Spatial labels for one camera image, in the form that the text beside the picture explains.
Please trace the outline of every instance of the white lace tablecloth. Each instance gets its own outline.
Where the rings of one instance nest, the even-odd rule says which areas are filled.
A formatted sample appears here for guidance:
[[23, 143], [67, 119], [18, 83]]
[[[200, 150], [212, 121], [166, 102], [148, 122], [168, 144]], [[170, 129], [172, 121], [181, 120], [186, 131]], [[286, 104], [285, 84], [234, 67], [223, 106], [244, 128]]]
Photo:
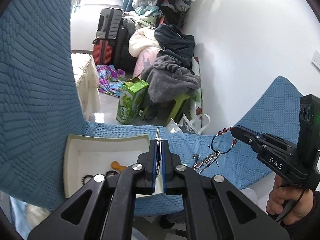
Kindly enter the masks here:
[[89, 54], [72, 53], [72, 67], [84, 118], [100, 110], [98, 92], [99, 76], [93, 57]]

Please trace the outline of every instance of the wall socket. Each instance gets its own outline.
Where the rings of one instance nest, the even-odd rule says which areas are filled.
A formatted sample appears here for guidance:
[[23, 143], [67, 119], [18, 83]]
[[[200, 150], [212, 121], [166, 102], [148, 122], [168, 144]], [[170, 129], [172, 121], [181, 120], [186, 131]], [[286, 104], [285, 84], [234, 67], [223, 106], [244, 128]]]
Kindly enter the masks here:
[[317, 50], [313, 55], [312, 63], [320, 70], [320, 52]]

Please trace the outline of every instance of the white puffer jacket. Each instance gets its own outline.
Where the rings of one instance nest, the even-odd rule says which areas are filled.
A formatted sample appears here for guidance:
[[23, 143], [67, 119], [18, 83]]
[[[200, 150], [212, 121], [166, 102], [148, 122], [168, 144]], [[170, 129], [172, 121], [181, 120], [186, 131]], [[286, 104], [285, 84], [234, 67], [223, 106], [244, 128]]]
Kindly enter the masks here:
[[149, 27], [135, 31], [129, 40], [129, 52], [132, 57], [138, 57], [140, 52], [148, 47], [162, 49], [155, 38], [155, 30]]

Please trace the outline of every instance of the green cardboard box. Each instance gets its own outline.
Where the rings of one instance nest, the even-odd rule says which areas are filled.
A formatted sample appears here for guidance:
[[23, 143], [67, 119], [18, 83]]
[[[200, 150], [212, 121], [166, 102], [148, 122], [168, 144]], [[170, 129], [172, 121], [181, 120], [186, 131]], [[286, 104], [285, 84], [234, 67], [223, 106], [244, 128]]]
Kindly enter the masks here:
[[120, 123], [129, 124], [138, 116], [148, 86], [147, 82], [139, 78], [124, 83], [117, 111], [117, 120]]

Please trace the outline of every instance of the bag handle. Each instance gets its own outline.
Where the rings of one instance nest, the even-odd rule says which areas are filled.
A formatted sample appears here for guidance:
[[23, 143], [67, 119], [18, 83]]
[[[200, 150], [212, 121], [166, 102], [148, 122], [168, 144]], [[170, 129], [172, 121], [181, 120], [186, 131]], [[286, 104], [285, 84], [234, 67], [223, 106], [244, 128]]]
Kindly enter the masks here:
[[207, 115], [207, 114], [199, 114], [199, 115], [197, 115], [195, 118], [193, 118], [191, 121], [189, 121], [191, 124], [193, 124], [195, 121], [200, 120], [200, 118], [201, 118], [202, 116], [206, 116], [209, 121], [208, 121], [208, 123], [207, 123], [204, 127], [202, 127], [202, 128], [198, 131], [198, 134], [202, 134], [202, 132], [208, 127], [208, 125], [209, 125], [210, 122], [211, 122], [210, 116]]

